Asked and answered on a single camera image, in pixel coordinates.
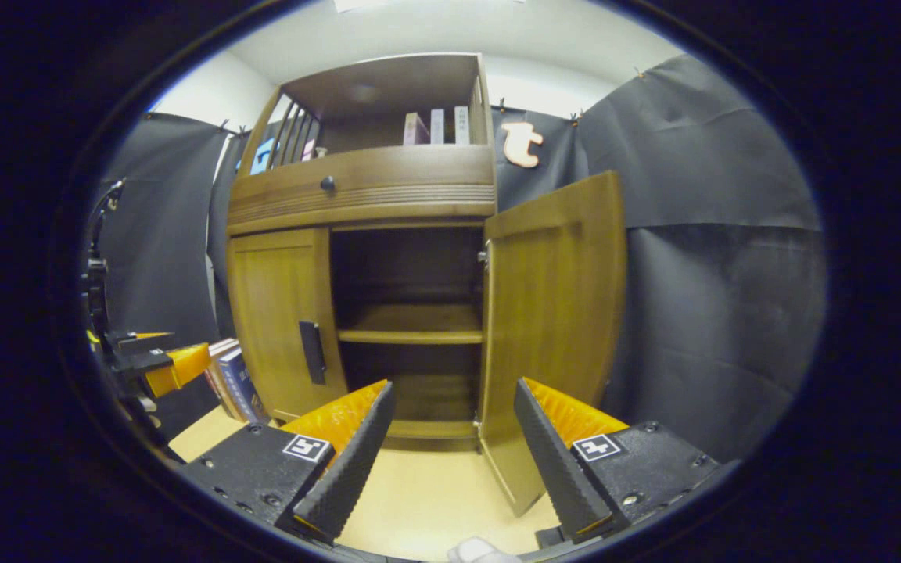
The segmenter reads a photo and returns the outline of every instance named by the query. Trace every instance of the open cabinet door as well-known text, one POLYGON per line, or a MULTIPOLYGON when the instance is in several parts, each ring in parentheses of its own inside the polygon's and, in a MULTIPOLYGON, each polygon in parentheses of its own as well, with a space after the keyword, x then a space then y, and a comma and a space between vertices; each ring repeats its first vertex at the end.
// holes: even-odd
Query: open cabinet door
POLYGON ((273 418, 346 395, 332 316, 327 228, 228 240, 228 291, 242 356, 273 418))
POLYGON ((479 442, 516 514, 544 492, 514 415, 533 378, 596 406, 625 302, 618 176, 605 172, 486 220, 486 350, 479 442))

